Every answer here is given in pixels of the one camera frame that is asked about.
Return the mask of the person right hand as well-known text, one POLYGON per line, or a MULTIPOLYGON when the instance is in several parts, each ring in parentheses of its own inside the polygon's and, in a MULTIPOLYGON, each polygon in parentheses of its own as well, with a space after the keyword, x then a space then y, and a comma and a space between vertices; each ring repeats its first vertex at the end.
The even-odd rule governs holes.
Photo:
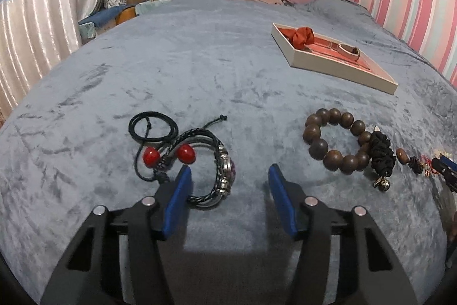
POLYGON ((457 235, 457 212, 454 213, 452 223, 447 234, 447 248, 445 256, 445 268, 450 269, 456 262, 456 235, 457 235))

